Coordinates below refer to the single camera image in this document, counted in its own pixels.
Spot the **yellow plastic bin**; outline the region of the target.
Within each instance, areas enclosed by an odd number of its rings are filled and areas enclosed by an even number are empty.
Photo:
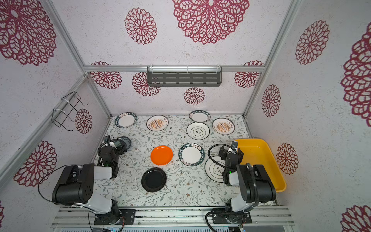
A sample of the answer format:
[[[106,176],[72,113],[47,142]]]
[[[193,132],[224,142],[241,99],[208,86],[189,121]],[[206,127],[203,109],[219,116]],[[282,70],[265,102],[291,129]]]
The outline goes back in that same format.
[[[262,164],[276,192],[284,192],[287,184],[268,144],[262,139],[236,139],[236,142],[237,148],[244,153],[240,164]]]

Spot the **white flower outline plate back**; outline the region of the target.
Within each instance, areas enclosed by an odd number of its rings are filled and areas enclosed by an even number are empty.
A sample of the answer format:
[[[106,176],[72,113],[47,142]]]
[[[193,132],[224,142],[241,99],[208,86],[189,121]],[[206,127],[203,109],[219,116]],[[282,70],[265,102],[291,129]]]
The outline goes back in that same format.
[[[205,123],[193,122],[186,129],[187,135],[195,140],[204,140],[210,135],[210,129]]]

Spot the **orange plastic plate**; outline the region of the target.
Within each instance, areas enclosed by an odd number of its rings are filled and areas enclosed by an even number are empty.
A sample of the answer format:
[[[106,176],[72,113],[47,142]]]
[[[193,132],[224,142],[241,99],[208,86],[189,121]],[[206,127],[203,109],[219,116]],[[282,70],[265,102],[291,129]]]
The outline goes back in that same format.
[[[153,164],[163,166],[172,161],[173,151],[168,146],[158,146],[153,149],[150,158]]]

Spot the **white flower outline plate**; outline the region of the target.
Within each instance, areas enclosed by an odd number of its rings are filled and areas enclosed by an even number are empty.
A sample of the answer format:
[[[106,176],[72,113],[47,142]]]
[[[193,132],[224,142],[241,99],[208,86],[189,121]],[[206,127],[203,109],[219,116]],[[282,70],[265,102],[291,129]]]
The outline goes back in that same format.
[[[206,161],[204,166],[206,175],[212,180],[217,183],[223,183],[223,173],[225,169],[220,165],[217,165],[213,162],[210,158]]]
[[[195,140],[204,140],[210,135],[210,129],[205,123],[193,122],[186,129],[187,135]]]

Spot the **aluminium front rail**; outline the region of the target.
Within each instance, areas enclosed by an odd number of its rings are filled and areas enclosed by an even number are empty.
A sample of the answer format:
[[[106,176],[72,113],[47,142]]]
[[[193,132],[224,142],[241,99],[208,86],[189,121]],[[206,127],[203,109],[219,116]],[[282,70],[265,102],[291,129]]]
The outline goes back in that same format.
[[[134,216],[126,216],[130,227],[201,227],[206,225],[205,215],[213,207],[135,207]],[[94,224],[96,216],[81,208],[61,208],[51,228],[102,228]],[[221,226],[294,226],[294,219],[286,206],[258,206],[239,221],[226,221]]]

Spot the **grey wall shelf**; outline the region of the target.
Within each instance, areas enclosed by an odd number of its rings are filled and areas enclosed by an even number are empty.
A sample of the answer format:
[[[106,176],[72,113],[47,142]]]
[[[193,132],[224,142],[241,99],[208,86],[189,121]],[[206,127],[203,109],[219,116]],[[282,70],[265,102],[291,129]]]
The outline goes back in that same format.
[[[219,87],[223,69],[212,68],[159,68],[147,67],[147,82],[151,87]]]

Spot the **green rim plate back left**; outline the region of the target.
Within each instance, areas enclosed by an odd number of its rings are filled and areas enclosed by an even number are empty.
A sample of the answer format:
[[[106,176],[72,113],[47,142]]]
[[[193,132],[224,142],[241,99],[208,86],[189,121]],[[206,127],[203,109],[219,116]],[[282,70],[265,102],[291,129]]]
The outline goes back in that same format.
[[[119,128],[128,128],[134,125],[137,121],[137,116],[136,114],[132,112],[125,112],[120,115],[118,115],[115,118],[115,125]]]

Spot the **green rim white plate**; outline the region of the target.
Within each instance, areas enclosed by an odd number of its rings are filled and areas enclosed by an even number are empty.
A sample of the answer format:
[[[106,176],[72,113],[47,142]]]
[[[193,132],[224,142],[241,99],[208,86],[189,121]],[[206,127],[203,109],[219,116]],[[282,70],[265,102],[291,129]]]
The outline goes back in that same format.
[[[200,165],[204,161],[205,151],[198,144],[188,143],[181,146],[178,157],[182,164],[194,167]]]

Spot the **black plate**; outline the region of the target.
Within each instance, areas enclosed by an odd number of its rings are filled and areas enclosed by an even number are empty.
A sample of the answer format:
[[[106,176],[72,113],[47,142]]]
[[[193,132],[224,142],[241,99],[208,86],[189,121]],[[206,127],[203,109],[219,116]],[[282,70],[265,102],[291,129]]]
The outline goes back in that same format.
[[[163,169],[155,167],[143,174],[141,184],[147,192],[157,192],[165,186],[166,181],[167,176]]]

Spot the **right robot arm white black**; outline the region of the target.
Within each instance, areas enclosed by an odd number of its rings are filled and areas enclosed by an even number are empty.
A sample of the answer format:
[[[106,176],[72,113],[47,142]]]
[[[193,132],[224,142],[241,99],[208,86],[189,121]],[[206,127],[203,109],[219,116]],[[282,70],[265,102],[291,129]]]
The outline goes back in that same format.
[[[242,164],[241,149],[227,144],[216,144],[208,149],[209,159],[223,168],[223,183],[238,186],[240,193],[225,203],[224,214],[246,214],[259,205],[274,201],[275,187],[262,164]]]

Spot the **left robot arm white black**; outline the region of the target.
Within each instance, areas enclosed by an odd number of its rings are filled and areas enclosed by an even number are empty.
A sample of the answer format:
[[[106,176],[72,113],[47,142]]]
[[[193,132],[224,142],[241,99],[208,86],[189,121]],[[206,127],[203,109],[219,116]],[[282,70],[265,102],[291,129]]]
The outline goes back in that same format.
[[[86,208],[95,213],[96,217],[120,218],[121,212],[113,199],[94,192],[94,182],[97,180],[115,179],[119,172],[119,156],[131,147],[130,139],[112,139],[104,142],[98,148],[98,164],[67,164],[52,192],[52,199],[45,198],[41,191],[39,195],[55,205],[76,206]]]

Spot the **white flower outline plate front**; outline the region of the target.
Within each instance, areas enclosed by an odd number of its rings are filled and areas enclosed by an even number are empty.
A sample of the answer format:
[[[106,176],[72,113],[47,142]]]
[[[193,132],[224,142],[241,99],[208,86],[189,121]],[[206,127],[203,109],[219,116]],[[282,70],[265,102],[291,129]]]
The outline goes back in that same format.
[[[223,183],[223,173],[225,169],[220,165],[217,165],[213,162],[210,158],[206,161],[204,166],[206,175],[212,180],[217,183]]]

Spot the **green rim plate back right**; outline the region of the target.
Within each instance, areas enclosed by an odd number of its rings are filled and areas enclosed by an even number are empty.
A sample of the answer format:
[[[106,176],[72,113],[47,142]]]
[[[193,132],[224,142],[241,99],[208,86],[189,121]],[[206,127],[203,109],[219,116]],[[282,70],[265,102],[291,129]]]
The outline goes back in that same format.
[[[211,115],[204,110],[195,110],[189,114],[189,118],[193,122],[205,123],[211,119]]]

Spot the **blue floral dark plate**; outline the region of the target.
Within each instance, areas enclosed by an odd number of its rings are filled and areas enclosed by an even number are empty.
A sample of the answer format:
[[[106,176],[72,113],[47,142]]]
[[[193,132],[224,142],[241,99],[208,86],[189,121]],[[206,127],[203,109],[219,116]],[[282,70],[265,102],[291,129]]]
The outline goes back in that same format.
[[[114,141],[114,145],[117,151],[126,152],[131,147],[131,140],[128,137],[121,136],[117,138],[117,141]]]

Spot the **orange sunburst plate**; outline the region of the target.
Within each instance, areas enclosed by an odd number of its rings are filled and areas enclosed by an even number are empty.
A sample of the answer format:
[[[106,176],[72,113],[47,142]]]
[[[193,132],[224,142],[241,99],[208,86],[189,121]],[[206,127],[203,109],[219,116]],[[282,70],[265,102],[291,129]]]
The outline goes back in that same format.
[[[169,120],[166,116],[155,115],[148,119],[146,126],[150,131],[162,131],[169,125]]]
[[[212,122],[213,130],[222,135],[229,135],[235,131],[235,125],[226,118],[217,118]]]

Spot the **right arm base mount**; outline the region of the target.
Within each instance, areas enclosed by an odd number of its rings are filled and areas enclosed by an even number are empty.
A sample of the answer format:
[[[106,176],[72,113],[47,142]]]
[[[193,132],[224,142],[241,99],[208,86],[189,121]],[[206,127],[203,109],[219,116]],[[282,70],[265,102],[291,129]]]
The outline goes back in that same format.
[[[211,210],[213,224],[250,224],[252,218],[249,212],[226,213],[225,209],[214,208]]]

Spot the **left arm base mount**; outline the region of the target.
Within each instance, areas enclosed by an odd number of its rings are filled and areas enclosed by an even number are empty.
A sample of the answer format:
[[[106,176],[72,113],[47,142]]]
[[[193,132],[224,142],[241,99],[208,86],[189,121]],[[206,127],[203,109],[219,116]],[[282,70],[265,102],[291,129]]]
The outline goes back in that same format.
[[[106,214],[96,214],[94,225],[133,225],[135,209],[119,209]]]

